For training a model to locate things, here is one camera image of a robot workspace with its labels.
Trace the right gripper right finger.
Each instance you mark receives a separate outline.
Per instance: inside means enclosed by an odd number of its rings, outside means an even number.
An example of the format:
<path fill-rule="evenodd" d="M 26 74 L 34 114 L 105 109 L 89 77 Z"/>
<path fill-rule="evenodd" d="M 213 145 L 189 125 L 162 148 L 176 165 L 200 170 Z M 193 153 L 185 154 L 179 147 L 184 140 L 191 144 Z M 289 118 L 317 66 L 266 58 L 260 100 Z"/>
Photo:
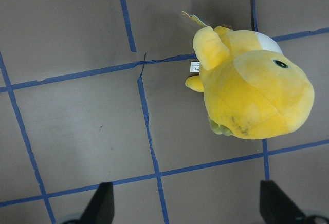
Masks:
<path fill-rule="evenodd" d="M 328 223 L 328 217 L 306 215 L 272 180 L 260 182 L 260 214 L 265 223 Z"/>

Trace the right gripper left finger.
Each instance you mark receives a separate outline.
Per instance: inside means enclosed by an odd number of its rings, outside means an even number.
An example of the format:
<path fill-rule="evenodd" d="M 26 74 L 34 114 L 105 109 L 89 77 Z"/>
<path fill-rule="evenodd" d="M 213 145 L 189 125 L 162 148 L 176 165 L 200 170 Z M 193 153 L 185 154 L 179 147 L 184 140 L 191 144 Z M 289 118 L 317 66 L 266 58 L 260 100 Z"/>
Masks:
<path fill-rule="evenodd" d="M 114 190 L 112 182 L 99 184 L 89 204 L 78 219 L 63 223 L 111 224 L 114 220 Z"/>

